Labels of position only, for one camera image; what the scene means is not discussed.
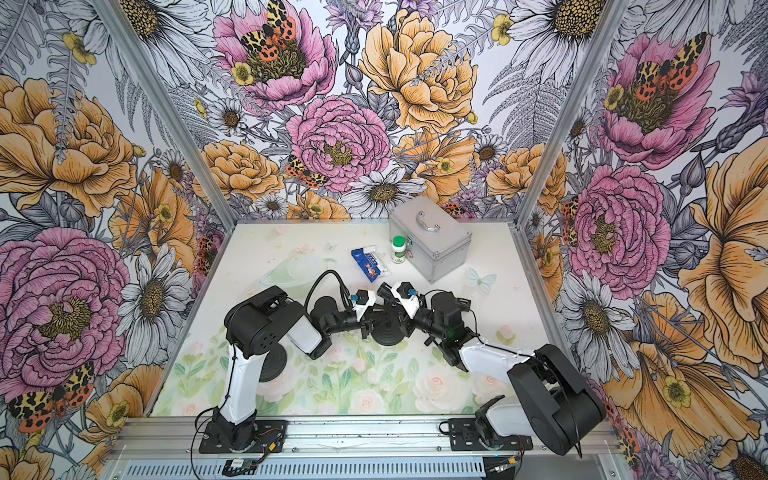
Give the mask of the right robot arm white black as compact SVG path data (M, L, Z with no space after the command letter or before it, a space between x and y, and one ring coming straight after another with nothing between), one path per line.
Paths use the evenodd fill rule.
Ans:
M483 448L500 449L508 440L536 437L564 455L580 451L582 439L605 420L603 402L557 346L515 350L484 339L465 323L466 315L477 318L471 301L449 291L422 294L400 282L383 284L377 294L405 336L419 330L449 365L512 388L513 399L497 395L474 414L474 431Z

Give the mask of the black round stand base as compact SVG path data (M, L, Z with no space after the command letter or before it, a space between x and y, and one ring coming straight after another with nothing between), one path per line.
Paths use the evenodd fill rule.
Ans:
M371 336L377 344L382 346L395 346L405 338L400 321L396 319L376 321Z

